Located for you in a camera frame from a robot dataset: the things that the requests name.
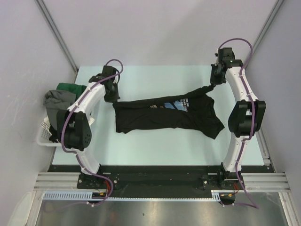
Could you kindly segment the white plastic laundry basket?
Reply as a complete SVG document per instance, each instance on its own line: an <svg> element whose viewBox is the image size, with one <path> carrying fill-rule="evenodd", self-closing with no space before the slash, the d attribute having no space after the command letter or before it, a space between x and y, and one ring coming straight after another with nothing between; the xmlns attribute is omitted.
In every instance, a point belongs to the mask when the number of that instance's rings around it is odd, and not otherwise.
<svg viewBox="0 0 301 226"><path fill-rule="evenodd" d="M67 124L64 133L64 146L67 149L75 148L84 150L92 140L91 125L94 123L92 117L72 116ZM55 130L48 120L48 117L40 125L37 136L37 144L40 146L56 147L61 145L61 132Z"/></svg>

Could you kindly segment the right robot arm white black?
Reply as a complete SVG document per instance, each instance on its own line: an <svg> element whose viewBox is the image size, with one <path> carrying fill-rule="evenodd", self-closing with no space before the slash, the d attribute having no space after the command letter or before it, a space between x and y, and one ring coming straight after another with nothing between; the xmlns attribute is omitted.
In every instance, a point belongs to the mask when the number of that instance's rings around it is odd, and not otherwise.
<svg viewBox="0 0 301 226"><path fill-rule="evenodd" d="M215 56L217 60L211 65L210 84L217 86L228 83L236 101L228 119L230 145L217 173L218 186L228 189L242 179L242 159L249 141L261 128L266 103L253 93L244 64L235 58L232 48L218 48Z"/></svg>

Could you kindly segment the black printed t shirt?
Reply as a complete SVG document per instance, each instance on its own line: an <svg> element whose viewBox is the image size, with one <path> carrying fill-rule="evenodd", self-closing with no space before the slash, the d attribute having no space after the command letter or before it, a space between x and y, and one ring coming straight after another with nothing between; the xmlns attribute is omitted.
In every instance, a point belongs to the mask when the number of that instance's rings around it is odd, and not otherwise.
<svg viewBox="0 0 301 226"><path fill-rule="evenodd" d="M197 130L216 139L224 125L216 116L214 100L207 95L213 89L210 85L183 95L116 102L116 132L180 128Z"/></svg>

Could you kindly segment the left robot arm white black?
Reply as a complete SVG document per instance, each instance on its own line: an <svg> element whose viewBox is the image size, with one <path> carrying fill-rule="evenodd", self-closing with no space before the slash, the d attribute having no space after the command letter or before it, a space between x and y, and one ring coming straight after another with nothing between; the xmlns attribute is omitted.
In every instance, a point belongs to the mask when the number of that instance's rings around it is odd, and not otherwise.
<svg viewBox="0 0 301 226"><path fill-rule="evenodd" d="M119 100L118 82L122 70L105 65L102 72L92 76L80 97L66 110L56 114L57 133L62 150L76 158L84 179L93 188L99 188L108 179L99 174L100 163L89 150L92 131L89 120L95 107L103 99L108 103Z"/></svg>

